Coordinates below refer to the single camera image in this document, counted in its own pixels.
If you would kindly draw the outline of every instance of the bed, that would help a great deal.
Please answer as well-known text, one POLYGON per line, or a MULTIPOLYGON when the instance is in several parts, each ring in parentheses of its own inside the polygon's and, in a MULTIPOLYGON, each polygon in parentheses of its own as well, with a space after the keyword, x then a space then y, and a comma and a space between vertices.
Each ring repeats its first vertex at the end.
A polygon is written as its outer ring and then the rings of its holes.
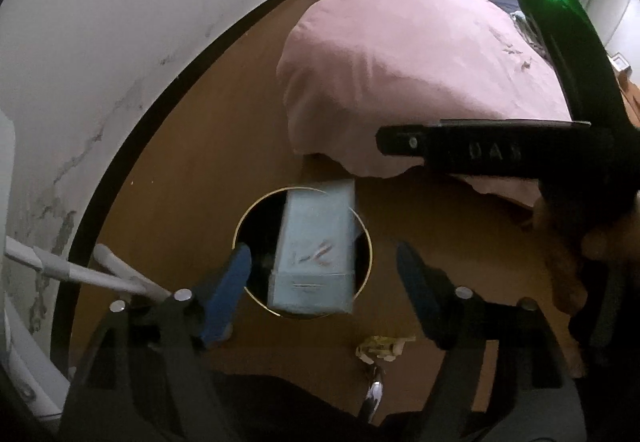
MULTIPOLYGON (((320 0, 277 67, 289 138, 359 177, 394 177, 420 159, 385 157, 384 125, 440 119, 570 120, 553 69, 488 0, 320 0)), ((532 206, 535 181, 465 178, 532 206)))

